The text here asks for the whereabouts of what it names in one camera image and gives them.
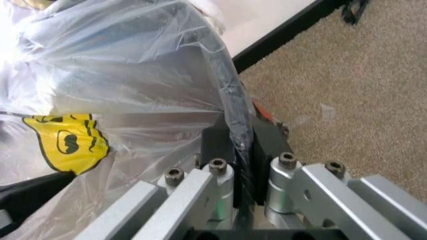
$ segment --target silver metal bar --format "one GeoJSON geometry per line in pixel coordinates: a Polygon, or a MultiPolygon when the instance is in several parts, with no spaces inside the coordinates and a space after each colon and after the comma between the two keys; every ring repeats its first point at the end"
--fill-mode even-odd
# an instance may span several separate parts
{"type": "Polygon", "coordinates": [[[206,224],[219,199],[216,178],[193,169],[133,239],[181,240],[191,228],[206,224]]]}
{"type": "Polygon", "coordinates": [[[350,239],[409,239],[322,164],[295,171],[288,192],[314,226],[332,221],[350,239]]]}
{"type": "Polygon", "coordinates": [[[137,182],[75,239],[130,239],[166,198],[165,190],[137,182]]]}
{"type": "Polygon", "coordinates": [[[356,194],[411,239],[427,239],[427,207],[381,175],[348,183],[356,194]]]}

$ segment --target silver cylinder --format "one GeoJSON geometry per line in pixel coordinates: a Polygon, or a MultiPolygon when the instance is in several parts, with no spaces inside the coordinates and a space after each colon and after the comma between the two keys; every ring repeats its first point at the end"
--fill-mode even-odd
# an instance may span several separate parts
{"type": "MultiPolygon", "coordinates": [[[[203,171],[209,172],[208,164],[203,167],[203,171]]],[[[233,215],[234,170],[232,166],[227,164],[225,173],[216,176],[216,182],[221,198],[209,220],[221,221],[233,215]]]]}
{"type": "Polygon", "coordinates": [[[289,183],[294,176],[295,170],[301,167],[301,163],[297,162],[295,169],[288,169],[280,163],[278,157],[271,161],[266,196],[267,207],[281,214],[295,211],[294,204],[287,194],[287,188],[289,188],[289,183]]]}

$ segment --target plastic sheet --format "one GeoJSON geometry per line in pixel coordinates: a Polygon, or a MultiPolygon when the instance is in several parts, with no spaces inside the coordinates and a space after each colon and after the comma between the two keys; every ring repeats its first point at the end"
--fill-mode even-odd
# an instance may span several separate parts
{"type": "Polygon", "coordinates": [[[203,13],[204,19],[213,29],[222,35],[225,28],[225,19],[215,0],[188,0],[195,8],[203,13]]]}
{"type": "Polygon", "coordinates": [[[202,129],[221,112],[249,164],[252,105],[225,46],[191,5],[58,0],[17,20],[12,2],[3,3],[9,18],[1,21],[13,46],[2,48],[1,184],[52,171],[39,126],[25,120],[33,116],[54,124],[91,114],[97,124],[89,129],[110,150],[6,239],[70,239],[136,181],[154,181],[174,165],[191,169],[202,129]]]}

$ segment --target beige carpet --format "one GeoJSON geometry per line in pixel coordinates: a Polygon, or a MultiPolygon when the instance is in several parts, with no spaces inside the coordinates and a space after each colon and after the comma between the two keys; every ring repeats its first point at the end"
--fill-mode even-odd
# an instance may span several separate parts
{"type": "Polygon", "coordinates": [[[248,91],[290,126],[304,162],[381,174],[427,202],[427,1],[341,11],[244,71],[248,91]]]}

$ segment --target hex socket bolt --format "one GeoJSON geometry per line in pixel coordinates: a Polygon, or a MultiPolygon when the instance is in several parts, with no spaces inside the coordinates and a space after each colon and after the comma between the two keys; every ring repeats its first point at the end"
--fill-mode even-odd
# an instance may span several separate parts
{"type": "Polygon", "coordinates": [[[179,167],[171,167],[164,172],[166,184],[172,187],[178,186],[184,179],[184,171],[179,167]]]}
{"type": "Polygon", "coordinates": [[[209,161],[209,172],[214,176],[220,176],[227,172],[227,162],[222,158],[214,158],[209,161]]]}
{"type": "Polygon", "coordinates": [[[297,166],[297,160],[292,152],[282,152],[278,161],[285,169],[292,170],[297,166]]]}
{"type": "Polygon", "coordinates": [[[342,179],[346,173],[346,166],[339,161],[327,161],[324,167],[339,179],[342,179]]]}
{"type": "Polygon", "coordinates": [[[200,153],[195,153],[192,156],[192,160],[194,162],[194,166],[196,169],[200,169],[200,161],[202,160],[202,155],[200,153]]]}

